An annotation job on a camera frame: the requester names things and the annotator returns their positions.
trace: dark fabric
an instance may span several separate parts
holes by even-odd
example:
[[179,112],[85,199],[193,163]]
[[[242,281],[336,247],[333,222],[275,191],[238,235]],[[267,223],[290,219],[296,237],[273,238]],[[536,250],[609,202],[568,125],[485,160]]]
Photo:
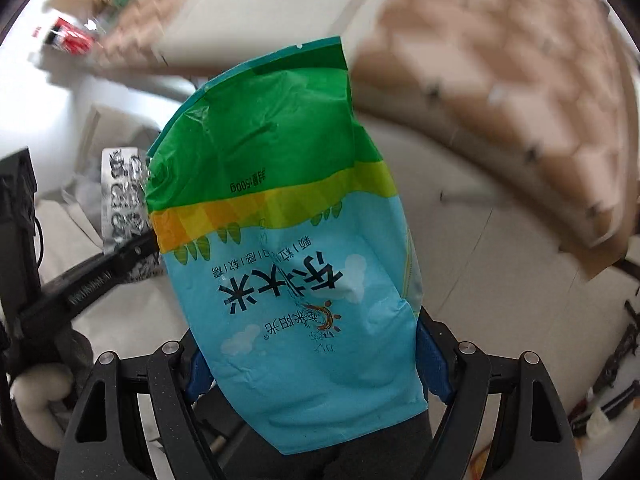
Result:
[[41,479],[18,455],[9,438],[0,431],[0,478],[11,480]]
[[43,480],[53,479],[56,472],[58,452],[43,446],[22,421],[20,412],[13,403],[15,433],[20,446],[20,456],[24,463],[33,469]]
[[228,480],[409,480],[430,443],[429,412],[344,444],[288,456],[252,431],[224,473]]

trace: metal screw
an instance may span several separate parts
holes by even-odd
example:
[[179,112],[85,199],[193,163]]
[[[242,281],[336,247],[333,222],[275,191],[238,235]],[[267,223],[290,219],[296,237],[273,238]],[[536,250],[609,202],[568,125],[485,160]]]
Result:
[[476,345],[470,343],[469,341],[463,341],[458,345],[458,349],[466,355],[471,355],[476,353]]
[[540,362],[540,357],[535,352],[524,352],[524,360],[530,365],[537,365]]
[[108,365],[111,361],[113,361],[113,352],[105,352],[98,357],[98,362],[101,365]]
[[162,345],[162,352],[167,355],[175,354],[180,348],[180,343],[177,341],[167,341]]

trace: white cloud graphic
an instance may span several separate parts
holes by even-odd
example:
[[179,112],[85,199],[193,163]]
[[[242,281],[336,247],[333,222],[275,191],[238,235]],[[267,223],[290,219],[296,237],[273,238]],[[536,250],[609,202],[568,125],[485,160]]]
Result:
[[254,349],[254,339],[259,333],[259,326],[247,325],[242,332],[236,332],[229,339],[225,339],[220,345],[220,351],[231,356],[248,354]]
[[344,268],[339,269],[342,277],[335,282],[335,288],[319,288],[312,290],[311,294],[316,298],[328,300],[347,300],[351,303],[360,303],[364,297],[364,273],[367,269],[367,261],[360,254],[350,254],[344,261]]

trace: snack package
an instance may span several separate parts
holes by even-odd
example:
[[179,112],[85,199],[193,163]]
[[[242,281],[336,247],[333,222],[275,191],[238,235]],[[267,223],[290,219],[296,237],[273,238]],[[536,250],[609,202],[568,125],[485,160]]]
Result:
[[[110,253],[150,228],[143,187],[148,177],[145,153],[138,148],[102,150],[100,184],[102,187],[102,243]],[[164,274],[159,253],[136,264],[125,282],[139,282]]]
[[420,271],[389,170],[353,115],[339,38],[208,82],[149,154],[169,276],[248,424],[290,454],[426,409]]
[[33,31],[33,37],[41,40],[42,44],[73,56],[84,56],[94,45],[91,35],[64,18],[56,18],[50,27],[37,27]]

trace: black cable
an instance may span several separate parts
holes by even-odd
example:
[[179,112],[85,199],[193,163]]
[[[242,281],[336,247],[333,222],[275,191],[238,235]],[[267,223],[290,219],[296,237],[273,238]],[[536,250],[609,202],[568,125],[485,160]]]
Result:
[[42,236],[42,226],[40,225],[40,221],[37,216],[34,216],[35,224],[38,227],[38,236],[40,237],[40,256],[38,256],[37,266],[40,268],[40,264],[42,263],[42,258],[44,257],[44,237]]

